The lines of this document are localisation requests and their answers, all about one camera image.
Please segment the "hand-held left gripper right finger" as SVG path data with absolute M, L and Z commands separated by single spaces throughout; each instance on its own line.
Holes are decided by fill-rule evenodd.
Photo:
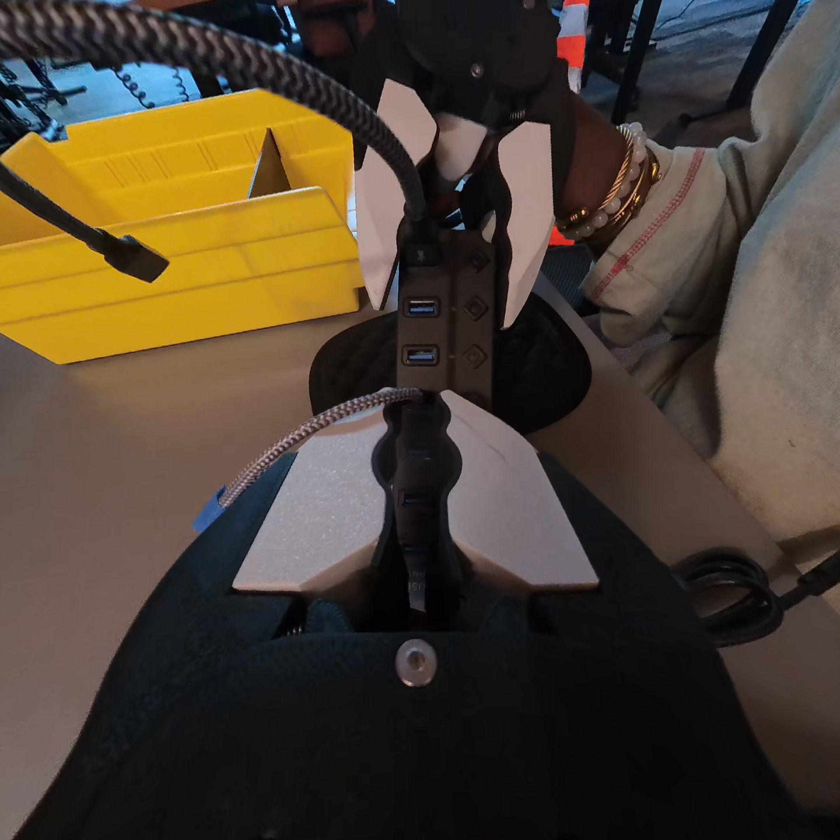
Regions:
M 448 530 L 469 569 L 500 589 L 597 588 L 597 573 L 536 449 L 464 397 L 441 396 L 461 463 L 447 497 Z

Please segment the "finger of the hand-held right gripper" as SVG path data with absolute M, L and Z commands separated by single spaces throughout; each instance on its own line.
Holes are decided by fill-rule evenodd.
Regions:
M 495 214 L 497 320 L 508 329 L 529 299 L 554 223 L 550 127 L 523 122 L 502 136 L 482 175 Z
M 434 149 L 438 127 L 414 89 L 386 80 L 377 115 L 405 146 L 413 166 Z M 382 310 L 396 271 L 397 230 L 403 220 L 402 188 L 382 157 L 368 148 L 354 175 L 356 241 L 367 296 Z

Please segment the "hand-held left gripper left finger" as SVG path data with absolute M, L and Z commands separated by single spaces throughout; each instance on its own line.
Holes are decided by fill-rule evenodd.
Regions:
M 298 450 L 233 582 L 239 592 L 358 592 L 385 524 L 372 460 L 388 427 L 371 407 Z

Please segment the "long black usb hub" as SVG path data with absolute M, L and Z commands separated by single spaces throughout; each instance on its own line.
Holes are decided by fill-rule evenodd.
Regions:
M 421 395 L 400 410 L 392 483 L 397 540 L 410 591 L 435 628 L 455 623 L 461 562 L 450 532 L 448 497 L 462 458 L 448 435 L 452 413 L 444 392 L 468 406 L 491 408 L 496 327 L 495 257 L 477 232 L 438 229 L 432 240 L 406 241 L 398 278 L 396 383 Z

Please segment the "large yellow storage bin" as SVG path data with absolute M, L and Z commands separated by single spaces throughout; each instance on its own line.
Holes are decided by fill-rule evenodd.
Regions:
M 30 133 L 2 162 L 170 262 L 153 283 L 2 196 L 1 332 L 57 364 L 356 312 L 353 143 L 252 90 Z

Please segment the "person's right forearm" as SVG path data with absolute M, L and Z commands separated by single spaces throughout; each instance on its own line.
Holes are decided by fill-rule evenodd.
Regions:
M 663 174 L 583 285 L 602 334 L 619 346 L 660 325 L 676 333 L 711 319 L 776 176 L 765 138 L 730 138 L 716 149 L 648 147 Z

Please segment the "person's right hand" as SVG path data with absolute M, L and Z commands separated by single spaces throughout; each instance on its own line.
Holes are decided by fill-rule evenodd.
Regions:
M 618 128 L 578 94 L 571 95 L 574 113 L 574 149 L 555 216 L 565 219 L 604 204 L 622 169 L 627 144 Z

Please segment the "orange white striped cone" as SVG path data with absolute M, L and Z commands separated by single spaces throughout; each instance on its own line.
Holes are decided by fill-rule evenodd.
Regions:
M 569 85 L 576 95 L 581 93 L 585 48 L 590 12 L 590 1 L 562 1 L 552 5 L 552 10 L 560 21 L 557 38 L 557 55 L 568 66 Z M 588 221 L 586 208 L 573 216 L 570 223 L 563 223 L 561 229 L 553 227 L 549 247 L 564 247 L 573 244 L 573 240 L 564 236 L 566 228 L 575 228 Z

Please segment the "black desk frame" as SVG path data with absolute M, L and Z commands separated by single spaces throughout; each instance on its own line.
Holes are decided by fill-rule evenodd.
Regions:
M 680 114 L 676 125 L 694 123 L 740 111 L 750 104 L 753 90 L 782 35 L 807 2 L 681 2 L 667 16 L 664 2 L 593 2 L 595 21 L 587 30 L 582 85 L 597 75 L 616 88 L 610 120 L 624 123 L 641 99 L 639 79 L 646 57 L 663 41 L 681 39 L 761 16 L 762 25 L 724 101 L 704 111 Z

